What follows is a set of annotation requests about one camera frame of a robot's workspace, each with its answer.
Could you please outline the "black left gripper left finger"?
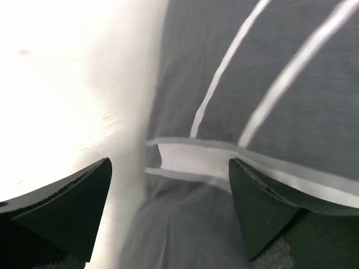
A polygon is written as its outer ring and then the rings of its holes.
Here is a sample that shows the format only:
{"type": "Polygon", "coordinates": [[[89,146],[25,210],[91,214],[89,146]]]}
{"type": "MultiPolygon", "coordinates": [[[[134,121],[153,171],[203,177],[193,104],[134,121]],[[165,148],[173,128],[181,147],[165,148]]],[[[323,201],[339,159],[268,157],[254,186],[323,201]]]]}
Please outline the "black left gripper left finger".
{"type": "Polygon", "coordinates": [[[112,178],[109,158],[1,202],[1,268],[84,268],[112,178]]]}

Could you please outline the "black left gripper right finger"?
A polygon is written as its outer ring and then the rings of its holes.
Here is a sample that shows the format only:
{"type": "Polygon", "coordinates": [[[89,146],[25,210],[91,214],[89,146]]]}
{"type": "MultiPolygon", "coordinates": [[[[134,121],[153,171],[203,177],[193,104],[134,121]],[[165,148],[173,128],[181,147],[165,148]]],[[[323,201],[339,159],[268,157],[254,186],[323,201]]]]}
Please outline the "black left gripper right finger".
{"type": "Polygon", "coordinates": [[[228,167],[254,268],[358,267],[358,209],[305,194],[239,159],[228,167]]]}

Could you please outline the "blue pillowcase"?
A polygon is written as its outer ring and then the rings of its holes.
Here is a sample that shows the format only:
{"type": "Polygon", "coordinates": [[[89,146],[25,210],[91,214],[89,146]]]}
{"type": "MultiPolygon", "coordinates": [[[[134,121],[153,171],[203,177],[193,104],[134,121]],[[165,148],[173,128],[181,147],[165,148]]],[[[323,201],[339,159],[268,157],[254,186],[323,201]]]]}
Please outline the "blue pillowcase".
{"type": "Polygon", "coordinates": [[[121,268],[254,268],[229,161],[358,209],[358,2],[169,1],[121,268]]]}

